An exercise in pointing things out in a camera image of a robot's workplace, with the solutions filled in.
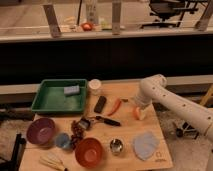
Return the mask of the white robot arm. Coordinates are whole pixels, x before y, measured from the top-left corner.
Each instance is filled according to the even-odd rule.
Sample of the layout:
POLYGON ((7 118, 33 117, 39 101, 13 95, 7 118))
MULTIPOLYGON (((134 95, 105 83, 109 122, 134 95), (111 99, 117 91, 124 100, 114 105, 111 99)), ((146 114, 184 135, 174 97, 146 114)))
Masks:
POLYGON ((203 134, 212 143, 206 171, 213 171, 213 111, 168 91, 166 84, 161 74, 141 79, 135 103, 144 109, 156 100, 203 134))

